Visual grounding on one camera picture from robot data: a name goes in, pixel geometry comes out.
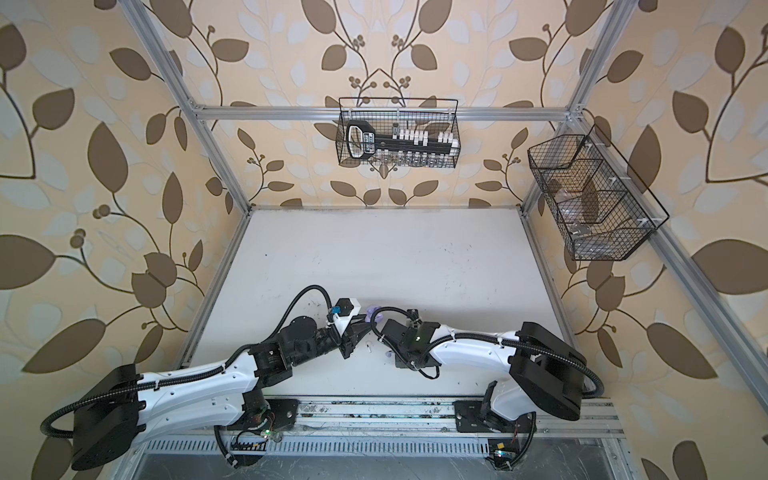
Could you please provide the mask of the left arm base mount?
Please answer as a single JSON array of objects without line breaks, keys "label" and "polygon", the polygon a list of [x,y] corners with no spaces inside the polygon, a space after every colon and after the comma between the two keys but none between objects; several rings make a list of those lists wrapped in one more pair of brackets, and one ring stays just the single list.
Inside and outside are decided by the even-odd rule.
[{"label": "left arm base mount", "polygon": [[233,424],[226,427],[227,430],[290,430],[298,418],[300,402],[295,398],[267,399],[256,388],[244,393],[243,400],[240,415]]}]

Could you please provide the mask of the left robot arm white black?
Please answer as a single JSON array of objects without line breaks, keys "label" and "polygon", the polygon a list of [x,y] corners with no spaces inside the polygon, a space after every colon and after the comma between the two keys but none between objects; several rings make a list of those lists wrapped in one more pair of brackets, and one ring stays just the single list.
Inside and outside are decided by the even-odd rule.
[{"label": "left robot arm white black", "polygon": [[259,343],[238,347],[227,359],[190,369],[140,374],[133,364],[114,369],[84,397],[59,408],[41,432],[71,441],[75,471],[103,466],[158,436],[212,428],[220,454],[234,469],[251,465],[226,429],[269,436],[278,415],[263,396],[288,380],[295,367],[332,351],[348,358],[370,324],[350,298],[327,300],[328,324],[309,316],[282,317]]}]

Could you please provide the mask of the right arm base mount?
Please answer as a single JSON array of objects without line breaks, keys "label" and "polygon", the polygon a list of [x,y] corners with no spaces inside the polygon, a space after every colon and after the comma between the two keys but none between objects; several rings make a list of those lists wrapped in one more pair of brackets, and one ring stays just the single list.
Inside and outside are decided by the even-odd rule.
[{"label": "right arm base mount", "polygon": [[508,420],[491,410],[491,396],[497,381],[489,383],[482,400],[457,400],[453,403],[459,433],[535,433],[535,415],[526,413]]}]

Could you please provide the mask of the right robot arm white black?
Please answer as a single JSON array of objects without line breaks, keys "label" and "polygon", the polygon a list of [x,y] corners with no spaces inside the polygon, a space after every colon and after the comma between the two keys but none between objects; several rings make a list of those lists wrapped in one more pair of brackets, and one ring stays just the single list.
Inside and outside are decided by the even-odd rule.
[{"label": "right robot arm white black", "polygon": [[398,307],[371,307],[365,321],[398,368],[430,381],[454,365],[494,374],[477,414],[491,430],[508,430],[521,420],[533,424],[540,412],[576,421],[582,401],[605,392],[583,355],[534,322],[512,332],[478,333],[426,322],[417,311]]}]

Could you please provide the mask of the purple round charging case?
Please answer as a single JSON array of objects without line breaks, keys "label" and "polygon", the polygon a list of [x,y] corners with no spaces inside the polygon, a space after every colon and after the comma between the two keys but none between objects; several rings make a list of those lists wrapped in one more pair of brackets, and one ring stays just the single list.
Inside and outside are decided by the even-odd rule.
[{"label": "purple round charging case", "polygon": [[365,322],[377,325],[383,320],[383,313],[381,306],[371,305],[366,309]]}]

